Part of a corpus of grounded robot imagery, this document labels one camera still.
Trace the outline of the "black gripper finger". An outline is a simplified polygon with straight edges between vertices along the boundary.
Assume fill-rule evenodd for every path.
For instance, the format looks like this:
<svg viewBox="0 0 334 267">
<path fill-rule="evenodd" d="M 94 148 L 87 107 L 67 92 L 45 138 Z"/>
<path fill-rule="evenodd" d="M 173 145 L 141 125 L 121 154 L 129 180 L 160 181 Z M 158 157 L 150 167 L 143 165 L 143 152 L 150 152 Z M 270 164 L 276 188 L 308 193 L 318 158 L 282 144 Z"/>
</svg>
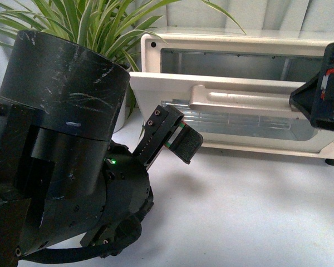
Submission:
<svg viewBox="0 0 334 267">
<path fill-rule="evenodd" d="M 334 43 L 325 48 L 319 73 L 291 93 L 289 104 L 312 127 L 334 130 Z"/>
</svg>

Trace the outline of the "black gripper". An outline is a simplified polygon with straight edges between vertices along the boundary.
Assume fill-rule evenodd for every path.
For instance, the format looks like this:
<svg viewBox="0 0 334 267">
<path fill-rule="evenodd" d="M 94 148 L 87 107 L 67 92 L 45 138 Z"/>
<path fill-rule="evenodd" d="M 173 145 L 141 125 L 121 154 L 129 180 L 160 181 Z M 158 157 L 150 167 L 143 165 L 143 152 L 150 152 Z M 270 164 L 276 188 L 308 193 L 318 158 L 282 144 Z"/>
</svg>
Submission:
<svg viewBox="0 0 334 267">
<path fill-rule="evenodd" d="M 184 115 L 171 105 L 158 105 L 144 125 L 144 134 L 134 150 L 134 157 L 148 170 L 165 145 L 184 163 L 191 159 L 203 144 L 202 135 L 182 122 Z"/>
</svg>

